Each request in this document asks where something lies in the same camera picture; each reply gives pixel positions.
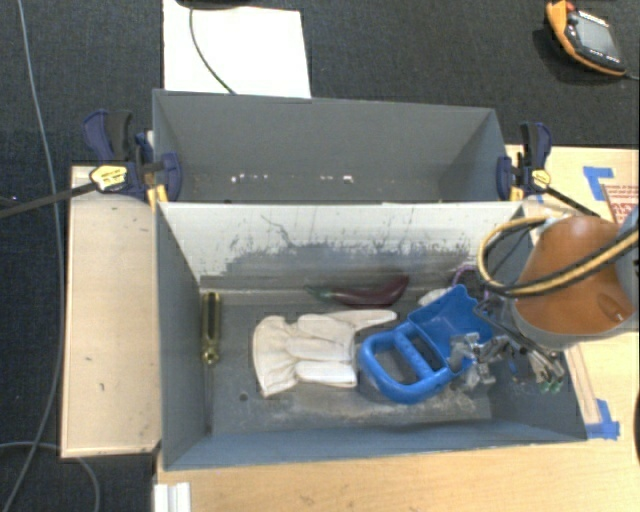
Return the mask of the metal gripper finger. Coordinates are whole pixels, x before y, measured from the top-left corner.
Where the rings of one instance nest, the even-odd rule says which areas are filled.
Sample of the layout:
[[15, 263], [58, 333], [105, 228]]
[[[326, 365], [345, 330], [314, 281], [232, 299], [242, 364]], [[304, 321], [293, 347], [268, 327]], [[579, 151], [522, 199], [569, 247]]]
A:
[[486, 359], [491, 349], [489, 341], [480, 342], [478, 332], [454, 335], [449, 339], [448, 364], [452, 371], [461, 371], [465, 360], [476, 362]]
[[488, 363], [476, 363], [469, 367], [462, 377], [461, 387], [465, 392], [472, 392], [479, 386], [491, 387], [496, 383]]

